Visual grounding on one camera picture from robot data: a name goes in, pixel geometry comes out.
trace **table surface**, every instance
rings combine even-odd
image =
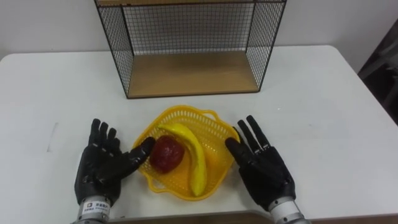
[[[109,52],[13,54],[0,62],[1,223],[70,223],[90,124],[118,130],[123,151],[173,105],[252,114],[279,150],[307,218],[398,213],[398,127],[330,46],[276,47],[260,93],[127,100]],[[155,194],[138,172],[111,218],[261,210],[234,165],[200,202]]]

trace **yellow plastic basket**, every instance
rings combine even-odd
[[[161,135],[170,134],[157,126],[172,123],[181,123],[188,127],[203,147],[207,168],[207,185],[204,193],[196,197],[189,186],[191,161],[188,151],[185,152],[180,165],[168,174],[156,172],[149,164],[149,159],[140,166],[139,171],[145,175],[149,188],[154,192],[170,192],[189,201],[203,200],[216,191],[231,167],[233,157],[225,147],[224,141],[228,137],[239,139],[238,134],[233,127],[220,120],[214,111],[180,105],[165,110],[156,118],[135,141],[133,147],[138,146],[149,136],[157,139]]]

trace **yellow banana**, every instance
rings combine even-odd
[[[171,132],[174,135],[182,138],[189,142],[187,145],[192,161],[192,176],[190,179],[190,186],[195,196],[200,196],[205,191],[207,183],[207,172],[206,172],[206,160],[203,148],[199,143],[196,136],[187,128],[180,123],[174,124],[160,124],[158,128],[162,128]]]

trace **robotic hand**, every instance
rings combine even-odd
[[[250,196],[271,213],[276,224],[310,223],[295,204],[294,180],[283,159],[276,148],[270,145],[256,120],[251,115],[246,119],[257,140],[246,123],[240,120],[238,125],[249,146],[241,135],[240,143],[228,138],[225,145],[238,163],[239,173]]]
[[[75,223],[106,223],[109,211],[121,192],[121,180],[132,174],[148,158],[155,144],[149,137],[140,146],[122,154],[116,130],[93,120],[88,146],[81,155],[75,181],[80,205]]]

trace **wooden shelf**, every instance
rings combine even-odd
[[[128,98],[258,91],[244,52],[137,55]]]
[[[253,2],[253,0],[98,0],[99,6],[140,6],[158,4],[189,4],[211,2]]]

